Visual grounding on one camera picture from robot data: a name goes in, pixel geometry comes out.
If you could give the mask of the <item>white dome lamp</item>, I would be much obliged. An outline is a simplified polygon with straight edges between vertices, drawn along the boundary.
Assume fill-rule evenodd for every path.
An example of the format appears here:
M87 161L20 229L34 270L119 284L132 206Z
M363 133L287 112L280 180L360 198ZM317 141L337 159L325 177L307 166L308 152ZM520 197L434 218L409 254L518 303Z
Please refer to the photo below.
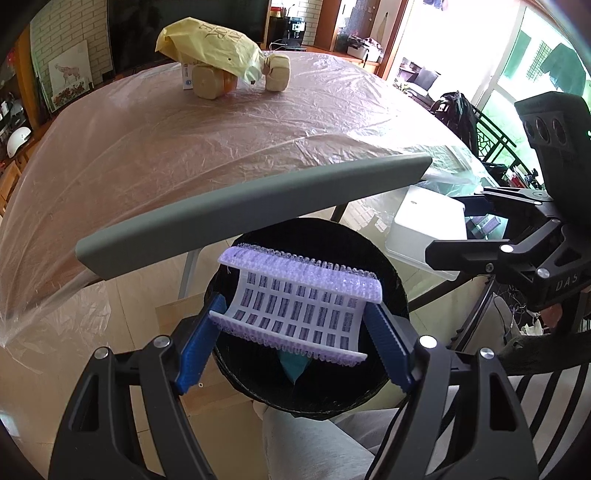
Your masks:
M7 142L7 155L9 158L13 158L18 150L28 142L32 135L32 130L28 127L19 127L15 129Z

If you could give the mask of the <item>black bag on chair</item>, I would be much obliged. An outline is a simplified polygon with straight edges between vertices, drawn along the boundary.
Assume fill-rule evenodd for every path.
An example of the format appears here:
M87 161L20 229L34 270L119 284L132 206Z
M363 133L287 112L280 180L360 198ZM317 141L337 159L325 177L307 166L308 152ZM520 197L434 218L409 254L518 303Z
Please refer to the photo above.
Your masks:
M473 105L462 93L445 93L431 106L430 112L450 129L474 156L478 156L477 119Z

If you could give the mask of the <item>grey table edge bumper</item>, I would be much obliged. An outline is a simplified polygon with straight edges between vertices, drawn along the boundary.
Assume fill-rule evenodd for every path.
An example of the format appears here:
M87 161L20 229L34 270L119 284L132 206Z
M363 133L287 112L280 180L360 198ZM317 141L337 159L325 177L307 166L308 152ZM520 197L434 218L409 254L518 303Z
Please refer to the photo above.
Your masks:
M396 155L266 176L187 198L79 240L77 260L112 279L223 239L418 183L428 154Z

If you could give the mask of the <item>purple pill blister sheet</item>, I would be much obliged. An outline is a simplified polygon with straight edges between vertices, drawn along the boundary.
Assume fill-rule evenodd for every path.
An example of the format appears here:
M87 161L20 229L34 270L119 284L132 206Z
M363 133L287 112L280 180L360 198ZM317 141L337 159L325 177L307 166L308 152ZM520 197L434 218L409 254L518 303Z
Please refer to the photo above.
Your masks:
M363 311L383 300L374 273L249 244L229 247L218 263L238 270L228 310L212 314L222 331L343 366L367 359L358 350Z

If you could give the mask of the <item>blue white medicine box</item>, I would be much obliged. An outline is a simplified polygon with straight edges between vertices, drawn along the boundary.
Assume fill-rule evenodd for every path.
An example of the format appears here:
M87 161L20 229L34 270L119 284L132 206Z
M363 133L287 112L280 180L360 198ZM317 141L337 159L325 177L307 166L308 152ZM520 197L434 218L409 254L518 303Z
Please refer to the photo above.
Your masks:
M181 64L182 87L184 90L192 89L192 71L194 67L194 63Z

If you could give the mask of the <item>yellow paper bag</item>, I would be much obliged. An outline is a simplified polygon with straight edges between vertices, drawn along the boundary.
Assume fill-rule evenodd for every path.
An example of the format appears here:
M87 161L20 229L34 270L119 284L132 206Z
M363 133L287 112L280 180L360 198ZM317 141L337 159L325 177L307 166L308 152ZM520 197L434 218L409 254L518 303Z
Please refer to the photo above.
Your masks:
M245 82L263 77L266 56L256 42L238 31L187 17L164 27L155 51L179 63L202 63Z

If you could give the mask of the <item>clear plastic box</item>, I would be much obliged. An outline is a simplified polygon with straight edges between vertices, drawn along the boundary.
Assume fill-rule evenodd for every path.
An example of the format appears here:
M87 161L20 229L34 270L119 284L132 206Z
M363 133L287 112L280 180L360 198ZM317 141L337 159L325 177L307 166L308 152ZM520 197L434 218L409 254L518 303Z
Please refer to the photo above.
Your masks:
M387 254L400 262L453 281L458 271L435 271L425 259L434 240L466 240L465 206L434 191L410 186L394 191L399 205L386 237Z

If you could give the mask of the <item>black coffee machine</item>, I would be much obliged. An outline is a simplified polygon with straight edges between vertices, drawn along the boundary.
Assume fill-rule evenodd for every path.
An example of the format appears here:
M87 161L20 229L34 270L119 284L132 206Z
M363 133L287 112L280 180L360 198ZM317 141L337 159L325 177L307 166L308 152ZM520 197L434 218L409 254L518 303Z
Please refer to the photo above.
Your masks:
M283 46L287 49L301 49L304 42L305 22L303 17L287 17L283 32Z

